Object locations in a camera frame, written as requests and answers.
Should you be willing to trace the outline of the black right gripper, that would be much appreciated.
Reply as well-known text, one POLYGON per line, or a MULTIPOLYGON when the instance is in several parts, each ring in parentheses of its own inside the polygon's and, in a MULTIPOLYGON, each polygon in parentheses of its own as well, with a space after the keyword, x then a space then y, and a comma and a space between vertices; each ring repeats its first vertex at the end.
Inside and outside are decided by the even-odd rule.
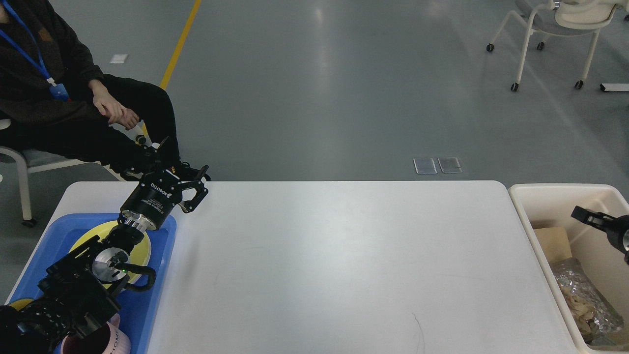
POLYGON ((628 232, 629 216, 612 217, 602 211, 590 211, 581 206, 575 206, 571 217, 582 224, 594 227, 600 231, 607 230, 607 240, 623 255, 624 262, 629 264, 628 232))

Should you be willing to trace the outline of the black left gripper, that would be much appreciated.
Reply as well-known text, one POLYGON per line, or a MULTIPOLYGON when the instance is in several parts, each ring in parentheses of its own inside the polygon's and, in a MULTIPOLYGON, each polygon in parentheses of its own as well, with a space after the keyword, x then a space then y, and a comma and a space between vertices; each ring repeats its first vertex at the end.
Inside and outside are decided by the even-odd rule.
POLYGON ((130 139, 124 143, 124 178, 141 180, 120 211, 126 219, 146 220, 146 228, 151 231, 160 229, 176 204, 183 213, 190 213, 209 193, 205 186, 210 181, 209 166, 199 170, 192 166, 172 167, 161 156, 161 149, 169 144, 169 136, 151 146, 138 146, 130 139), (187 190, 194 190, 195 195, 184 200, 187 190))

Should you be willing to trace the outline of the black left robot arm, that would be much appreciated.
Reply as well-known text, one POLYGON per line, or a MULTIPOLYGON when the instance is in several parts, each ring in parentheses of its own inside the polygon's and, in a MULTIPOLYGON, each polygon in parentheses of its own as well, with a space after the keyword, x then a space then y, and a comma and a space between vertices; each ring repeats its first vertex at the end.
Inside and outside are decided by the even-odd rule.
POLYGON ((104 238, 92 236, 46 269, 37 284, 41 296, 20 306, 1 307, 3 354, 51 354, 68 335, 84 339, 119 313, 123 291, 147 292, 157 272, 133 264, 133 249, 146 231, 156 231, 172 210, 195 211, 208 195, 208 166, 184 179, 160 161, 160 144, 144 146, 150 164, 122 204, 116 226, 104 238))

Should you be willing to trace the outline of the person's bare hand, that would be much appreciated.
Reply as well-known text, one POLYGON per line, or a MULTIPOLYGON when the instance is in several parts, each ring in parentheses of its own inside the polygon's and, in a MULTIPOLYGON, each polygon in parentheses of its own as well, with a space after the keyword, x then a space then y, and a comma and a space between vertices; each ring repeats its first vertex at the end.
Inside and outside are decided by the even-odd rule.
POLYGON ((119 103, 99 79, 90 80, 87 86, 92 91, 93 105, 101 115, 108 119, 108 124, 119 124, 126 130, 131 130, 139 125, 139 116, 133 110, 119 103))

